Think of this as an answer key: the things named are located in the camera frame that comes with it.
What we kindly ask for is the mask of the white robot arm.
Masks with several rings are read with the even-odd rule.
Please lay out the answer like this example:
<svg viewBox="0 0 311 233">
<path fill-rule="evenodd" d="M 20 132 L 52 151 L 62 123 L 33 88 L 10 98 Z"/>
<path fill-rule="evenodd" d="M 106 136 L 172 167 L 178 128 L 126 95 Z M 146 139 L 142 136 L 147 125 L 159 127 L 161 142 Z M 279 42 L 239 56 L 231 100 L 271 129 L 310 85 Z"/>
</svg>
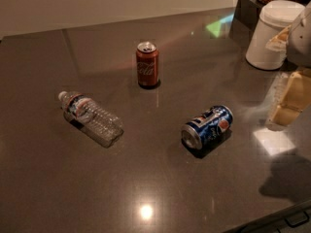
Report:
<svg viewBox="0 0 311 233">
<path fill-rule="evenodd" d="M 270 39 L 266 47 L 281 51 L 298 69 L 282 74 L 275 86 L 266 127 L 282 131 L 311 104 L 311 3 L 294 22 Z"/>
</svg>

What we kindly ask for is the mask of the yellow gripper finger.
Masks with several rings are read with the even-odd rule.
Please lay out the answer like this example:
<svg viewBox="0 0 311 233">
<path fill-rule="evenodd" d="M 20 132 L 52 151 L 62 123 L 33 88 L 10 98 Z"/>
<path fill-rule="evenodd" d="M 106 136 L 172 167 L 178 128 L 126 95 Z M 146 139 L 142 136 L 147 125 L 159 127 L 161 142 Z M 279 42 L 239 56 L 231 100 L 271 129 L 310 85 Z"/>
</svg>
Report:
<svg viewBox="0 0 311 233">
<path fill-rule="evenodd" d="M 290 34 L 290 26 L 282 29 L 277 35 L 272 37 L 265 45 L 268 50 L 272 51 L 285 51 Z"/>
<path fill-rule="evenodd" d="M 282 73 L 275 85 L 274 100 L 268 113 L 267 127 L 287 127 L 311 104 L 311 70 Z"/>
</svg>

